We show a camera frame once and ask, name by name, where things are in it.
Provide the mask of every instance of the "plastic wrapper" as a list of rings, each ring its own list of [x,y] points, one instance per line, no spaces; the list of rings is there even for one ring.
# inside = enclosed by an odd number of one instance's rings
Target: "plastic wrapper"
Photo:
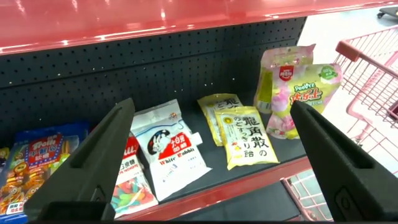
[[[111,200],[116,211],[115,218],[157,205],[139,165],[138,148],[137,139],[129,137]]]
[[[215,110],[231,109],[243,106],[239,98],[235,94],[222,93],[205,96],[198,100],[203,114],[206,116],[207,123],[210,127],[211,135],[217,146],[222,146],[220,129],[217,125]]]
[[[272,69],[272,115],[267,132],[275,138],[299,138],[290,109],[295,100],[322,113],[341,84],[337,64],[283,66]]]
[[[0,212],[23,212],[23,204],[53,174],[88,134],[87,123],[23,131],[2,173]]]
[[[182,120],[177,100],[136,113],[131,132],[149,163],[158,201],[211,170]]]
[[[261,58],[261,69],[254,106],[261,113],[271,113],[272,68],[283,65],[310,65],[313,63],[313,50],[310,46],[281,47],[266,50]]]
[[[258,110],[253,106],[215,111],[226,150],[227,169],[279,163]]]

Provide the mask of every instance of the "black pegboard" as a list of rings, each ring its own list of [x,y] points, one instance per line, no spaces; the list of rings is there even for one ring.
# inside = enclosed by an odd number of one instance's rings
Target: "black pegboard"
[[[306,18],[193,30],[0,57],[0,142],[16,131],[98,122],[132,97],[137,110],[255,88],[266,49],[296,45]]]

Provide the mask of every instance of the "peelz candy bag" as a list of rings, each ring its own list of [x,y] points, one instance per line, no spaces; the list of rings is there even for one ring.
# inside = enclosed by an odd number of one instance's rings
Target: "peelz candy bag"
[[[272,115],[267,132],[280,139],[299,137],[290,115],[295,100],[322,113],[343,78],[337,64],[282,66],[273,68],[272,73]]]
[[[255,107],[242,106],[215,113],[228,170],[235,166],[279,163]]]
[[[198,100],[201,110],[206,116],[209,124],[211,135],[213,135],[214,142],[217,146],[222,146],[223,141],[220,135],[220,129],[217,125],[215,110],[223,110],[243,106],[235,94],[213,94],[205,96]]]
[[[272,71],[283,65],[311,65],[315,44],[307,47],[281,47],[266,50],[261,58],[260,76],[254,95],[254,106],[261,113],[271,112]]]
[[[136,156],[139,143],[135,137],[127,139],[111,205],[115,218],[157,205]]]
[[[2,173],[6,182],[1,187],[0,215],[21,213],[24,202],[86,138],[88,128],[75,123],[17,133],[18,142]]]
[[[182,120],[177,100],[145,112],[134,116],[131,132],[149,163],[156,197],[162,201],[211,169]]]

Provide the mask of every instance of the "yellow candy bag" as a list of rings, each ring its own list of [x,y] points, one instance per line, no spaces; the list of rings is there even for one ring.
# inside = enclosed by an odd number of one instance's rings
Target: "yellow candy bag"
[[[260,76],[254,95],[254,106],[261,113],[271,112],[272,68],[283,65],[310,65],[315,44],[266,50],[261,58]]]
[[[343,79],[337,64],[288,65],[272,69],[272,115],[267,133],[279,139],[299,138],[290,115],[295,100],[322,113]]]
[[[279,163],[258,110],[253,106],[215,111],[226,150],[227,169]]]
[[[243,106],[239,101],[238,96],[229,93],[213,94],[210,96],[205,96],[198,100],[199,106],[206,116],[207,123],[211,134],[213,135],[214,142],[217,146],[222,146],[223,141],[221,140],[220,129],[217,125],[216,110],[223,110],[229,108],[235,108],[238,106]]]

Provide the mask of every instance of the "red shelf edge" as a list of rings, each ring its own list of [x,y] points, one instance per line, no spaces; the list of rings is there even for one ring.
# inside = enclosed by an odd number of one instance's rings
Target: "red shelf edge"
[[[310,168],[311,165],[308,157],[305,156],[211,189],[203,190],[196,194],[188,195],[130,215],[125,215],[118,220],[171,220],[216,203],[244,195],[253,190],[266,187],[284,177],[290,177]]]
[[[286,0],[278,2],[280,6],[275,0],[20,2],[0,7],[4,34],[0,55],[398,4],[398,0]]]

